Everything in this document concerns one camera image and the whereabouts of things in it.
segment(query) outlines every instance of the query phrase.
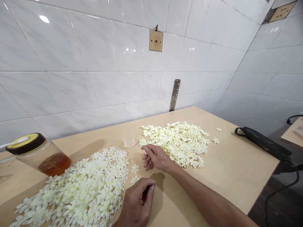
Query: left hand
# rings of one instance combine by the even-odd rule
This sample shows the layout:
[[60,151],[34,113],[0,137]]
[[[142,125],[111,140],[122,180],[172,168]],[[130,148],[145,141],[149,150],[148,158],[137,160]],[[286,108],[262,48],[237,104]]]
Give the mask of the left hand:
[[152,201],[156,181],[140,178],[125,192],[120,217],[113,224],[116,227],[145,227],[151,217]]

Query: small glass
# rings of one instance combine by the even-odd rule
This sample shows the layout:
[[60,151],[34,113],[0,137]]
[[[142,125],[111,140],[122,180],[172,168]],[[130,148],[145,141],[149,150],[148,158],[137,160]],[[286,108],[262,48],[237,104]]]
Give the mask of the small glass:
[[136,135],[133,132],[124,132],[122,135],[124,146],[127,148],[132,148],[135,145],[135,136]]

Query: jar lid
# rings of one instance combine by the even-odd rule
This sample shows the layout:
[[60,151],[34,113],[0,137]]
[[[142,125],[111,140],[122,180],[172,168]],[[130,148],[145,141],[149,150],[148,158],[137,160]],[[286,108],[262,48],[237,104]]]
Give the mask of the jar lid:
[[8,145],[6,146],[6,150],[14,155],[21,155],[39,149],[46,142],[46,138],[41,133],[31,133],[15,139],[12,143],[25,137],[27,137],[27,140],[21,143]]

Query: bag strap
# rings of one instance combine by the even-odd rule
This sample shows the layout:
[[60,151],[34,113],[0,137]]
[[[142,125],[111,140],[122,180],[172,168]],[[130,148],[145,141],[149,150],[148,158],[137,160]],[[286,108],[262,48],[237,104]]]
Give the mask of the bag strap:
[[289,118],[287,119],[287,121],[286,121],[286,123],[287,123],[288,125],[292,125],[292,123],[290,123],[290,119],[293,118],[293,117],[303,117],[303,115],[302,115],[302,114],[299,114],[299,115],[294,115],[294,116],[289,117]]

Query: wooden table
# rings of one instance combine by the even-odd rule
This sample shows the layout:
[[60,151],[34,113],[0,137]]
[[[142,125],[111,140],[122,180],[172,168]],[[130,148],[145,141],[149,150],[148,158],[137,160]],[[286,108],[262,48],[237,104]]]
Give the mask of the wooden table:
[[[199,125],[210,134],[208,139],[220,140],[219,144],[211,143],[208,146],[208,153],[201,155],[205,161],[204,167],[187,168],[186,171],[247,214],[279,161],[249,140],[235,135],[234,130],[237,126],[198,107],[97,129],[56,139],[53,142],[69,155],[73,162],[111,146],[127,151],[130,160],[128,169],[130,170],[134,164],[139,165],[140,178],[156,180],[149,226],[207,226],[189,196],[171,176],[156,168],[145,171],[143,167],[143,151],[138,145],[139,140],[143,138],[140,126],[164,127],[166,123],[176,121]],[[223,131],[217,131],[216,127],[222,128]],[[133,148],[123,148],[121,137],[124,130],[136,133],[136,145]],[[46,177],[18,160],[5,164],[0,169],[0,176],[0,226],[4,227],[9,226],[16,217],[15,207],[24,198],[36,194],[43,187]],[[132,176],[134,174],[129,171],[125,188],[130,187]],[[115,214],[113,221],[118,216],[118,213]]]
[[303,150],[303,137],[295,132],[295,130],[300,126],[303,126],[303,117],[299,117],[280,137],[280,139]]

